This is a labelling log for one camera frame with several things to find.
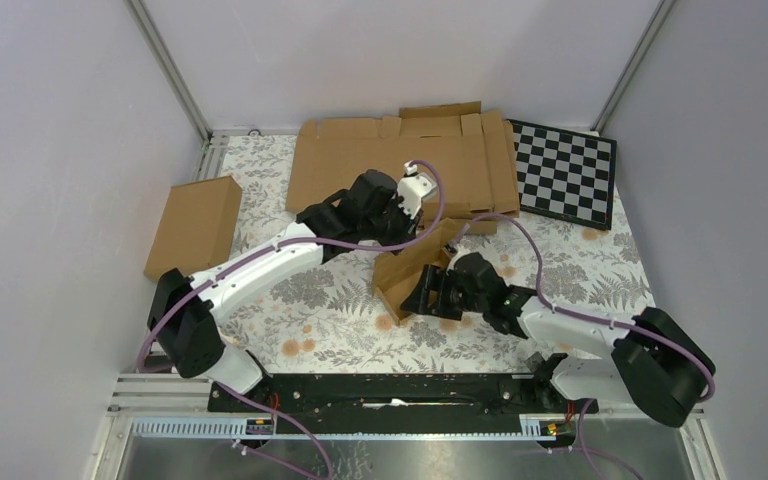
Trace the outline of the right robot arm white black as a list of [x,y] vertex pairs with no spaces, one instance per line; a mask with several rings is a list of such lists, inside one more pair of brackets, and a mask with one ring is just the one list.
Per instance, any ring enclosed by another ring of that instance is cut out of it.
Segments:
[[400,305],[410,314],[459,320],[478,313],[496,332],[568,345],[534,371],[535,402],[557,412],[571,400],[632,404],[677,428],[709,398],[713,361],[665,311],[646,307],[627,320],[599,318],[551,305],[538,291],[507,283],[477,252],[447,266],[426,265]]

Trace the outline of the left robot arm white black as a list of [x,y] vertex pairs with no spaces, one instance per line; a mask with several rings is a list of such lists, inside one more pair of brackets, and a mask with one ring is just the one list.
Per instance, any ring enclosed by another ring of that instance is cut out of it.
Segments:
[[415,160],[400,179],[374,169],[312,204],[286,228],[258,247],[220,265],[185,275],[173,268],[156,284],[148,338],[138,368],[150,372],[147,354],[158,344],[167,360],[159,370],[184,379],[209,378],[231,387],[248,411],[269,401],[270,385],[253,356],[231,350],[219,327],[250,300],[295,274],[354,250],[397,253],[418,242],[423,205],[442,197],[439,175]]

